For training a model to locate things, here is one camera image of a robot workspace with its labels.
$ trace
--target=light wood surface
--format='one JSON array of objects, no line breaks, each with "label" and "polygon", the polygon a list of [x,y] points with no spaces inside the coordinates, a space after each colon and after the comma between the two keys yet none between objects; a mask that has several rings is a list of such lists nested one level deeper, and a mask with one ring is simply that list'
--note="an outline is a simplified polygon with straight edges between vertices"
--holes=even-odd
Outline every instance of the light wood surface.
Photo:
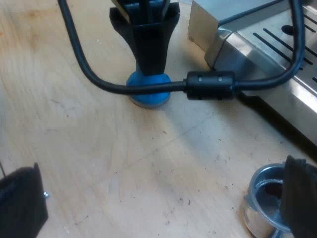
[{"label": "light wood surface", "polygon": [[[69,0],[84,51],[124,84],[134,57],[113,30],[109,0]],[[166,73],[208,69],[187,39],[190,5]],[[39,163],[49,220],[39,238],[245,238],[240,205],[260,166],[308,156],[239,101],[171,95],[156,110],[106,93],[82,74],[53,0],[0,0],[0,160]]]}]

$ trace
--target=blue rubber foot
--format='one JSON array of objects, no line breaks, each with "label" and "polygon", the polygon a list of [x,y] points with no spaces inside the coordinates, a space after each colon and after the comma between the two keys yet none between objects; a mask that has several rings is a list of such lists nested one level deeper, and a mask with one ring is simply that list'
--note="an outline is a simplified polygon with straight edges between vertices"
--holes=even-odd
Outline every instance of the blue rubber foot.
[{"label": "blue rubber foot", "polygon": [[[142,86],[142,85],[152,85],[157,83],[170,83],[171,80],[167,74],[158,74],[153,76],[144,76],[142,72],[135,71],[130,75],[127,86]],[[136,95],[130,96],[130,100],[143,108],[156,108],[169,99],[170,93],[157,93],[151,95]]]}]

